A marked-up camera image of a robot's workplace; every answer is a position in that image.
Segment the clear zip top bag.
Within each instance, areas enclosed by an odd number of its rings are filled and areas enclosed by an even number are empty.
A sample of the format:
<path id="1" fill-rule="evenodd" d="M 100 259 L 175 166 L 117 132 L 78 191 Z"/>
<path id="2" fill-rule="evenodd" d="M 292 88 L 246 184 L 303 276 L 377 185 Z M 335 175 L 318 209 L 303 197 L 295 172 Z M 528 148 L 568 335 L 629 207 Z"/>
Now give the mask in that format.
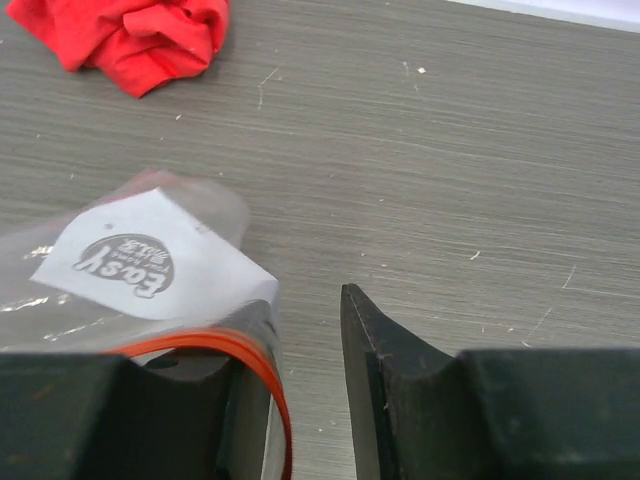
<path id="1" fill-rule="evenodd" d="M 267 302 L 278 338 L 277 279 L 240 249 L 246 204 L 225 187 L 145 171 L 74 213 L 1 234 L 1 356 L 112 353 L 220 324 Z M 292 435 L 280 378 L 280 475 Z"/>

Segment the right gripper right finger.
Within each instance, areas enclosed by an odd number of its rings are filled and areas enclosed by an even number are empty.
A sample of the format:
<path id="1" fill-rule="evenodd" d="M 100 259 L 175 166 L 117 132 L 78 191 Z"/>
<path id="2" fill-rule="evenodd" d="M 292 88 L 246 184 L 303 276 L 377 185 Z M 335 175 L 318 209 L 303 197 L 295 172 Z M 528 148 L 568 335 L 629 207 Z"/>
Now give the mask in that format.
<path id="1" fill-rule="evenodd" d="M 635 479 L 635 348 L 449 355 L 355 284 L 340 324 L 361 479 Z"/>

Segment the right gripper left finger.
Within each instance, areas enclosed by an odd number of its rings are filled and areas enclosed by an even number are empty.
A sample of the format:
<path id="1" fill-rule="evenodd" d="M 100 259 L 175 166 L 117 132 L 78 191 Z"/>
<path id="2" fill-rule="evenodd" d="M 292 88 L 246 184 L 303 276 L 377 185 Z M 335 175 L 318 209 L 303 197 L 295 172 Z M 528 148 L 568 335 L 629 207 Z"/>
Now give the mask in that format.
<path id="1" fill-rule="evenodd" d="M 1 356 L 5 479 L 276 479 L 278 338 L 256 300 L 112 353 Z"/>

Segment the crumpled red cloth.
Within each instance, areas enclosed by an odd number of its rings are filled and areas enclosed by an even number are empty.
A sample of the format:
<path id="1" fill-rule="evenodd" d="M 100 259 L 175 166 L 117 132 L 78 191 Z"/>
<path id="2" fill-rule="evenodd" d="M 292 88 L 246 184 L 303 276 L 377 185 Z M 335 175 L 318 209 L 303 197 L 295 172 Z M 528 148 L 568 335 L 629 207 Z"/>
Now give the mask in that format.
<path id="1" fill-rule="evenodd" d="M 228 0 L 11 1 L 6 13 L 61 66 L 98 69 L 141 98 L 209 68 L 230 23 Z"/>

